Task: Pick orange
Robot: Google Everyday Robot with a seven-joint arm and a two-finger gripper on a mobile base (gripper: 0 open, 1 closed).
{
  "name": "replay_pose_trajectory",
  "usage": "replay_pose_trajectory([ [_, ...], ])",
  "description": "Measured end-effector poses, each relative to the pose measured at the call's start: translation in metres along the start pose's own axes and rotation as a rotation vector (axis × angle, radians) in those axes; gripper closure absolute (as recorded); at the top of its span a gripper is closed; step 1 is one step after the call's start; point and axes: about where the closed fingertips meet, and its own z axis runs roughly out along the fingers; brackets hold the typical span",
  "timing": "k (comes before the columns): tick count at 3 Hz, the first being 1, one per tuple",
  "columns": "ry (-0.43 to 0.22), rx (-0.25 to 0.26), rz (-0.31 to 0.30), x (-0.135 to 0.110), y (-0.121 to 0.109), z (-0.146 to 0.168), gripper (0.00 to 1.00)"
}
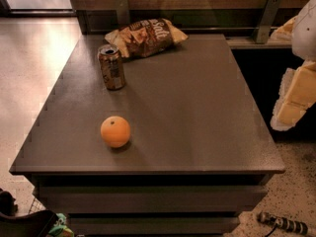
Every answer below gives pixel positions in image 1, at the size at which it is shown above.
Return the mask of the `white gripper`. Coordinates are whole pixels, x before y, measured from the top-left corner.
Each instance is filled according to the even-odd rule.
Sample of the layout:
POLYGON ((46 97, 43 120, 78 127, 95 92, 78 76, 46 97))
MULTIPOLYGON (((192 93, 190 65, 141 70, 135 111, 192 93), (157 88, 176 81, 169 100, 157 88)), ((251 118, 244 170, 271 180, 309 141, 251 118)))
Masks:
POLYGON ((297 69, 287 68, 281 78, 270 124, 273 130, 287 131, 316 103, 316 0, 309 0, 297 17, 274 30, 271 39, 292 39, 293 54, 311 60, 297 69))

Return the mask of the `dark robot base part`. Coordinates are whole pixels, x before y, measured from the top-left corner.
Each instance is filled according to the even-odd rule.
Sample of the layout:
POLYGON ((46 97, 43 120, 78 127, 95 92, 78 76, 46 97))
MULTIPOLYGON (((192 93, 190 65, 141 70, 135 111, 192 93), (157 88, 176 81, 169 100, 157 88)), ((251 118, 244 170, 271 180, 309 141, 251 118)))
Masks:
POLYGON ((50 210, 16 216, 13 196, 0 189, 0 237, 46 237, 57 215, 50 210))

